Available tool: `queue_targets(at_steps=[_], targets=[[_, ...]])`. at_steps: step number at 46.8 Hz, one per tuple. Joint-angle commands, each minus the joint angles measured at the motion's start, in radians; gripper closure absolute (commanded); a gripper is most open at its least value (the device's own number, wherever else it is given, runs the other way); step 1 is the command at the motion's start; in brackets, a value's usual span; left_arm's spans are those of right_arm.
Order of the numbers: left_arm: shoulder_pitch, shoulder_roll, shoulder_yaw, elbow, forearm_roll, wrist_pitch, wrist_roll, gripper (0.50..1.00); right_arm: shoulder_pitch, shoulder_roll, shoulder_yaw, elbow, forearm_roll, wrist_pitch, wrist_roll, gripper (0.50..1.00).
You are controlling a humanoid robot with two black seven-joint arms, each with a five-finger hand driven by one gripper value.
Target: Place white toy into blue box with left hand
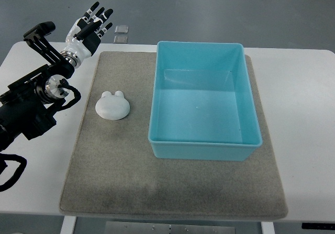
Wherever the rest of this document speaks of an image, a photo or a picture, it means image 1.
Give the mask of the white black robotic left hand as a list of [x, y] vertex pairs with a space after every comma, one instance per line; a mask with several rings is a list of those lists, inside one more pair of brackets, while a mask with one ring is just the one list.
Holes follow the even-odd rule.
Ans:
[[111, 8], [99, 8], [99, 2], [96, 2], [75, 21], [66, 36], [66, 46], [61, 51], [61, 55], [74, 68], [78, 68], [85, 59], [94, 55], [102, 37], [113, 25], [108, 22], [113, 12]]

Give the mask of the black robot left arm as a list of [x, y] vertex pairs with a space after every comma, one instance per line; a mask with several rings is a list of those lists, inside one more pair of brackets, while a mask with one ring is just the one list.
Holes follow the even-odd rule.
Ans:
[[1, 95], [1, 150], [17, 136], [28, 140], [42, 136], [57, 124], [54, 115], [81, 99], [68, 83], [74, 66], [45, 37], [55, 30], [51, 21], [40, 23], [24, 34], [24, 41], [48, 61], [8, 86]]

